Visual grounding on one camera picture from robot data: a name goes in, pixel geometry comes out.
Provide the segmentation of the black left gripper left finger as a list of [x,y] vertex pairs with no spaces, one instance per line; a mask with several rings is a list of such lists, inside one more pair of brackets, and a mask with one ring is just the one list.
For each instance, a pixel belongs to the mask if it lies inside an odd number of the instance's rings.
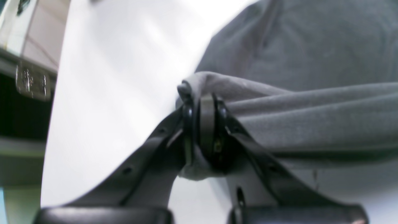
[[36,224],[173,224],[167,205],[186,163],[193,106],[167,116],[110,176],[80,198],[41,209]]

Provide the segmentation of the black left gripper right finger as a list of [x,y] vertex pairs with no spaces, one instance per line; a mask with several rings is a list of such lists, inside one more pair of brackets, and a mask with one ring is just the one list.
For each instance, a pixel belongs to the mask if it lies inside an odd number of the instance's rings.
[[362,206],[313,190],[260,146],[214,95],[200,98],[199,144],[226,178],[229,224],[367,224]]

